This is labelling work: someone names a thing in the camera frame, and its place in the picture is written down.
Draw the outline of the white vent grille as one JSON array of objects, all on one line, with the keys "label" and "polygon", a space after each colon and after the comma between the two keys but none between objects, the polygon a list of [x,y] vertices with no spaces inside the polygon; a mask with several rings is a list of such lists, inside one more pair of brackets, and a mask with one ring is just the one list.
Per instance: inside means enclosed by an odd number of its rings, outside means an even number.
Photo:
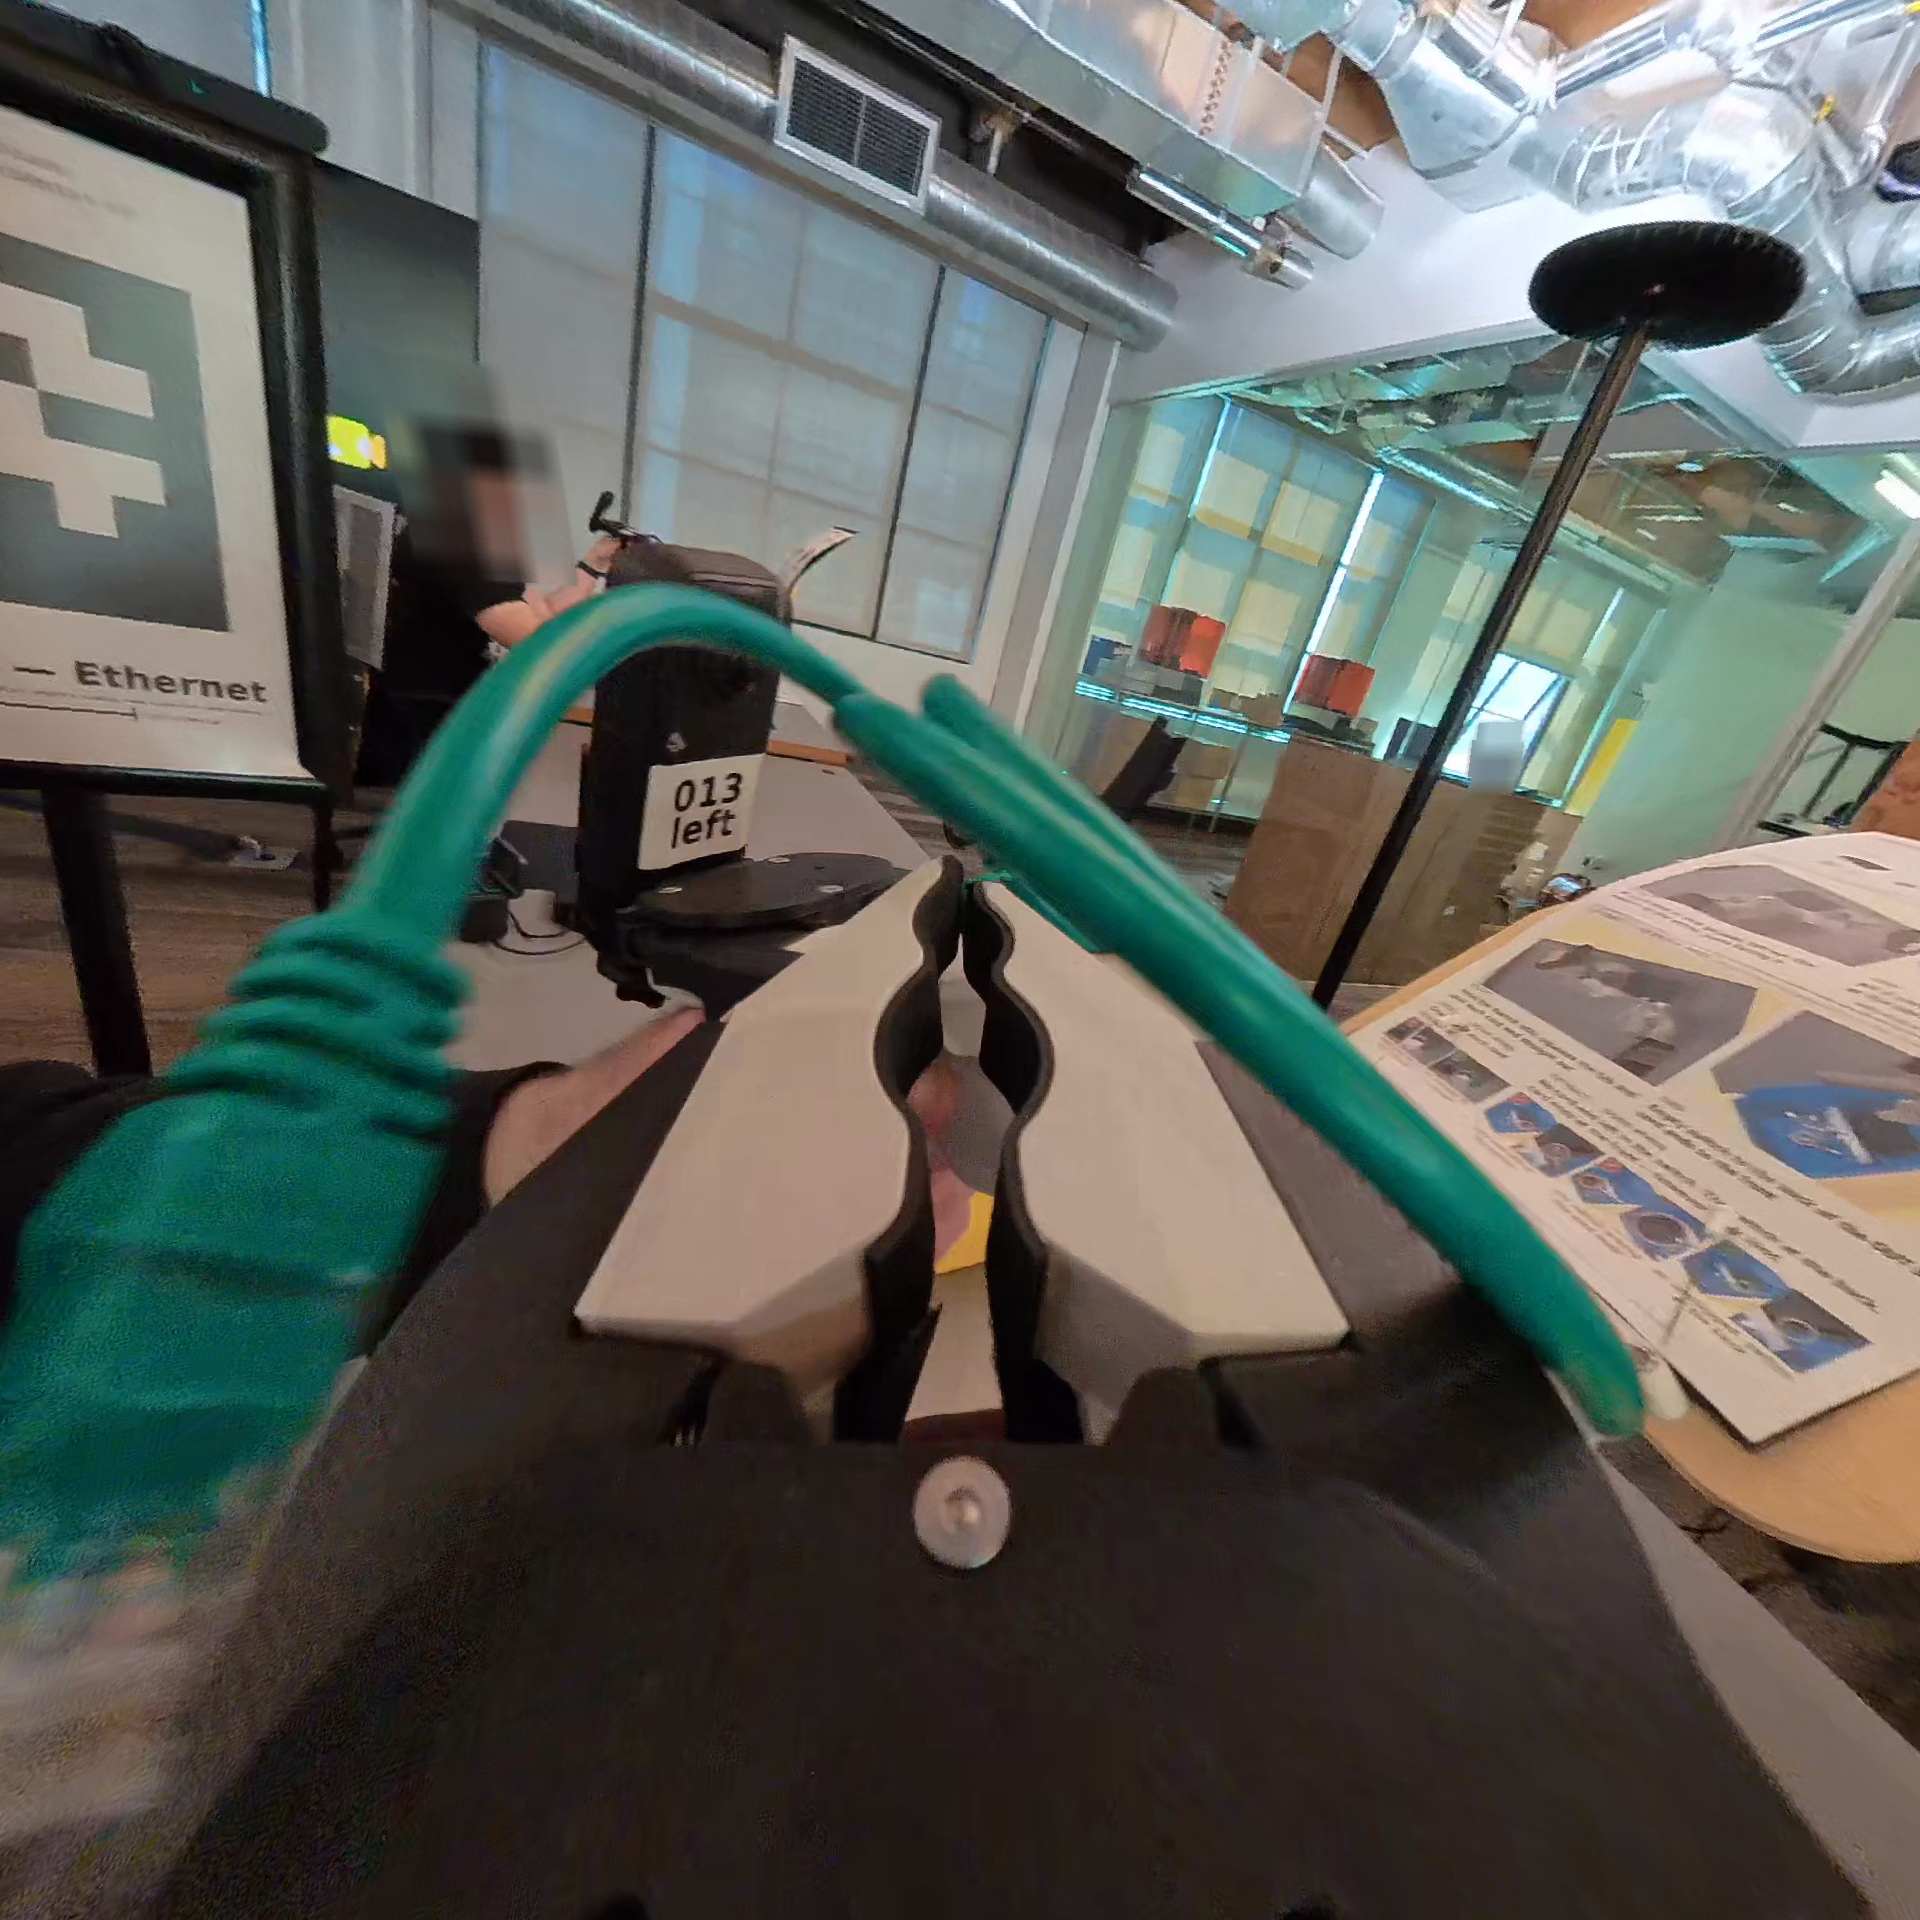
[{"label": "white vent grille", "polygon": [[941,120],[805,41],[781,42],[775,146],[861,195],[924,217]]}]

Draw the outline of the silver flexible ducts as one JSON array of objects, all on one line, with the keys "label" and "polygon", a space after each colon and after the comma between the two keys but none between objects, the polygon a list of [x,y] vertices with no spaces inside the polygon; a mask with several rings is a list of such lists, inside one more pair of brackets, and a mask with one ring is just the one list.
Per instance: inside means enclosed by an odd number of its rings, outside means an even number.
[{"label": "silver flexible ducts", "polygon": [[1917,4],[1654,4],[1554,52],[1493,4],[1321,4],[1410,168],[1460,210],[1548,197],[1585,215],[1687,197],[1797,254],[1759,344],[1825,403],[1917,393],[1917,307],[1868,308],[1873,135],[1917,78]]}]

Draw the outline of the silver air duct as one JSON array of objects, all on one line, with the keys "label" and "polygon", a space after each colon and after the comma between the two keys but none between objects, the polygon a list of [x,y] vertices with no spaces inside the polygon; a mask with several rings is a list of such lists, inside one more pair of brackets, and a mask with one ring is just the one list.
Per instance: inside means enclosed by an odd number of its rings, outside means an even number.
[{"label": "silver air duct", "polygon": [[666,132],[769,174],[948,268],[1126,351],[1170,333],[1172,283],[1135,254],[950,156],[930,130],[922,184],[889,188],[789,139],[789,54],[770,57],[688,4],[453,3],[447,13],[513,54],[640,113]]}]

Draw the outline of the black office chair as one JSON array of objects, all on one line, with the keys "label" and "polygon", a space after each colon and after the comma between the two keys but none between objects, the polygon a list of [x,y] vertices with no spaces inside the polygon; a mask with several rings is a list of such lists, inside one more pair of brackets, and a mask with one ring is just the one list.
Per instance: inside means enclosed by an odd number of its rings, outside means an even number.
[{"label": "black office chair", "polygon": [[1188,741],[1175,734],[1167,717],[1155,717],[1133,745],[1117,775],[1101,788],[1101,803],[1125,825],[1135,825],[1176,778]]}]

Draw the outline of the metal shelf with boxes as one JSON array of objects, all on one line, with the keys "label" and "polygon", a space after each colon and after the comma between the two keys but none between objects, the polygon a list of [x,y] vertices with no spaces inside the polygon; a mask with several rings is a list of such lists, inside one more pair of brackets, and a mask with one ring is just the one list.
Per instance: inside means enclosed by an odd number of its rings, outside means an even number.
[{"label": "metal shelf with boxes", "polygon": [[1157,602],[1135,636],[1115,621],[1089,636],[1068,693],[1101,719],[1165,720],[1194,741],[1312,738],[1381,756],[1435,630],[1408,592],[1357,580],[1314,604],[1262,591],[1232,621]]}]

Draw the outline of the black framed marker sign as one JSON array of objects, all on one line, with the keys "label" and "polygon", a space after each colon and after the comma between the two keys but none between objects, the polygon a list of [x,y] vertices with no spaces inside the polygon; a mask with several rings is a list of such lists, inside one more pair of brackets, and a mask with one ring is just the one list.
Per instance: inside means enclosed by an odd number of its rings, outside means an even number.
[{"label": "black framed marker sign", "polygon": [[37,794],[94,1065],[151,1044],[108,797],[320,808],[351,670],[326,457],[323,126],[5,4],[5,792]]}]

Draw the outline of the black screen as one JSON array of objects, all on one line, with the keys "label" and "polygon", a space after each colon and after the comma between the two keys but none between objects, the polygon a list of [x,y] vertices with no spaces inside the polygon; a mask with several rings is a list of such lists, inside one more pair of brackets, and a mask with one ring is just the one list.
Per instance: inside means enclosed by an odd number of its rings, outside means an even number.
[{"label": "black screen", "polygon": [[421,429],[492,409],[479,355],[480,228],[320,160],[315,235],[332,476],[397,500]]}]

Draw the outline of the person's left hand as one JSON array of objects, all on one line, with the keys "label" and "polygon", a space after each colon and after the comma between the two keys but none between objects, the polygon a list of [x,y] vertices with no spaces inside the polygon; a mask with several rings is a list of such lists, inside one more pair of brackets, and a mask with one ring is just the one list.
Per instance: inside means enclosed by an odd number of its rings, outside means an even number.
[{"label": "person's left hand", "polygon": [[[479,1190],[485,1207],[507,1199],[540,1165],[582,1132],[612,1101],[656,1068],[688,1037],[701,1034],[709,1020],[694,1008],[650,1020],[619,1043],[570,1068],[542,1068],[523,1079],[494,1109],[479,1163]],[[968,1223],[973,1189],[948,1163],[946,1138],[958,1117],[961,1089],[948,1052],[941,1052],[915,1082],[909,1109],[927,1136],[928,1192],[932,1205],[932,1252],[941,1252],[962,1234]]]}]

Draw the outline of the black device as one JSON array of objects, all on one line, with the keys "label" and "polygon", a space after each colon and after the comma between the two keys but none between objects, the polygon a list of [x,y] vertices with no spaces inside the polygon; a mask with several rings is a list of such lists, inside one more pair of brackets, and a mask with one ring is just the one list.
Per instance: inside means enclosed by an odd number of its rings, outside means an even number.
[{"label": "black device", "polygon": [[589,940],[558,919],[550,890],[532,888],[529,859],[507,837],[494,834],[475,881],[454,940],[464,948],[492,948],[510,957],[546,957],[586,948]]}]

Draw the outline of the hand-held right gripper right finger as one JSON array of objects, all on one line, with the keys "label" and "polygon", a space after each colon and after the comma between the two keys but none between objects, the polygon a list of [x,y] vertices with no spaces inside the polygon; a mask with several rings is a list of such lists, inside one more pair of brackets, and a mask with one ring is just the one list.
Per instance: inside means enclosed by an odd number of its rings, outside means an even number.
[{"label": "hand-held right gripper right finger", "polygon": [[979,1065],[1010,1110],[985,1275],[1010,1438],[1090,1438],[1141,1380],[1349,1341],[1193,1022],[1004,883],[968,892]]}]

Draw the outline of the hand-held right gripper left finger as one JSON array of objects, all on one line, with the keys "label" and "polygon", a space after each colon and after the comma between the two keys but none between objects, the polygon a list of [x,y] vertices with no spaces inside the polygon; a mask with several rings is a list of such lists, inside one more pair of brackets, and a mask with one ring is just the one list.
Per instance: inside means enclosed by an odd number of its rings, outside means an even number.
[{"label": "hand-held right gripper left finger", "polygon": [[911,1095],[944,1055],[962,868],[930,861],[720,1020],[580,1301],[601,1338],[778,1372],[834,1438],[898,1438],[932,1344]]}]

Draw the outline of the black floor lamp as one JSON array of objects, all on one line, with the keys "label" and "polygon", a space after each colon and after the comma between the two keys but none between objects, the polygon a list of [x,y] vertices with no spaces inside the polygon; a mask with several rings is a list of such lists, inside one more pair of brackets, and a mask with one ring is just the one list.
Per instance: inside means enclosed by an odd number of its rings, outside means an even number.
[{"label": "black floor lamp", "polygon": [[1321,1011],[1332,1011],[1334,997],[1349,981],[1476,707],[1486,672],[1521,618],[1647,351],[1692,352],[1750,338],[1784,320],[1804,288],[1806,268],[1792,246],[1733,222],[1669,221],[1606,228],[1543,258],[1528,285],[1534,319],[1570,340],[1606,349],[1605,362],[1455,679],[1442,717],[1415,764],[1403,803],[1332,938],[1311,992]]}]

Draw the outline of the large silver duct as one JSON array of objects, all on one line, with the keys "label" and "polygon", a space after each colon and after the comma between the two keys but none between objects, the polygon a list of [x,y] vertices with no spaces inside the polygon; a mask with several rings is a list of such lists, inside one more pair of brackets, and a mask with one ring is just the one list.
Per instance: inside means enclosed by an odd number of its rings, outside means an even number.
[{"label": "large silver duct", "polygon": [[1176,3],[889,3],[877,13],[1131,162],[1128,193],[1248,274],[1312,279],[1307,246],[1367,253],[1385,205],[1312,95],[1214,15]]}]

